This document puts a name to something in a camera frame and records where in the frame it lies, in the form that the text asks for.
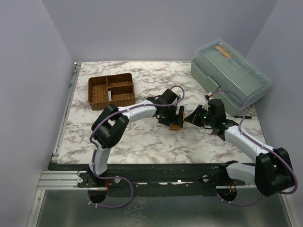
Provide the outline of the yellow leather card holder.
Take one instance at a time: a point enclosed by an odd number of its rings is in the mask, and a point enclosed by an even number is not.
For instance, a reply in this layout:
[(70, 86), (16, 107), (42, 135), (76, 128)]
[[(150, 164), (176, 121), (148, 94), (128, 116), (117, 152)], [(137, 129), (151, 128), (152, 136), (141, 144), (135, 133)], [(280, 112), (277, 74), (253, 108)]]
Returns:
[(177, 130), (182, 129), (182, 128), (180, 128), (180, 127), (177, 126), (177, 115), (178, 115), (178, 114), (176, 114), (176, 115), (175, 115), (175, 118), (174, 118), (175, 122), (174, 122), (173, 124), (170, 124), (170, 125), (169, 125), (169, 130), (177, 131)]

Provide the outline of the black silver-edged credit card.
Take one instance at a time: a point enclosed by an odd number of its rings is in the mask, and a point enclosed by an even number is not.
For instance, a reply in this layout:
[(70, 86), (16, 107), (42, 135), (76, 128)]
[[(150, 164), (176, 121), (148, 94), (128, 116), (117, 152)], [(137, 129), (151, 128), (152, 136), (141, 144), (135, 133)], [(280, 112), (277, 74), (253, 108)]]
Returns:
[(111, 101), (112, 100), (112, 95), (111, 95), (111, 91), (110, 90), (108, 91), (107, 95), (108, 95), (108, 100)]

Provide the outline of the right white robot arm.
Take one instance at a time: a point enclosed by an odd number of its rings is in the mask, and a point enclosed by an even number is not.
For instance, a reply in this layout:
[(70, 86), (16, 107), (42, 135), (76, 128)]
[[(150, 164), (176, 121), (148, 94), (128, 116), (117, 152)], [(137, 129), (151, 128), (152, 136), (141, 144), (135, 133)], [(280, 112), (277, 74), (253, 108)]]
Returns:
[(288, 152), (262, 143), (235, 121), (227, 119), (220, 99), (211, 99), (206, 106), (199, 105), (184, 120), (198, 127), (209, 126), (215, 135), (237, 147), (253, 161), (253, 166), (227, 163), (225, 169), (218, 173), (221, 184), (229, 185), (234, 180), (241, 180), (255, 185), (267, 197), (276, 193), (289, 194), (289, 188), (297, 190), (298, 181)]

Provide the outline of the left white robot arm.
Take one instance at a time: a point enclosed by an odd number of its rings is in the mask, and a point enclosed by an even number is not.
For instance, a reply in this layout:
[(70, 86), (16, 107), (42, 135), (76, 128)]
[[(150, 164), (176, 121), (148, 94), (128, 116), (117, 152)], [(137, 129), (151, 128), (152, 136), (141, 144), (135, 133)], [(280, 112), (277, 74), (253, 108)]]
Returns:
[[(179, 88), (182, 95), (177, 95), (172, 88)], [(136, 121), (156, 118), (165, 126), (183, 127), (184, 107), (178, 104), (184, 99), (185, 91), (181, 86), (168, 88), (162, 95), (152, 96), (144, 101), (125, 107), (109, 104), (93, 123), (89, 141), (95, 145), (92, 160), (87, 171), (88, 183), (95, 187), (108, 182), (106, 177), (107, 162), (111, 149), (119, 143), (127, 126)]]

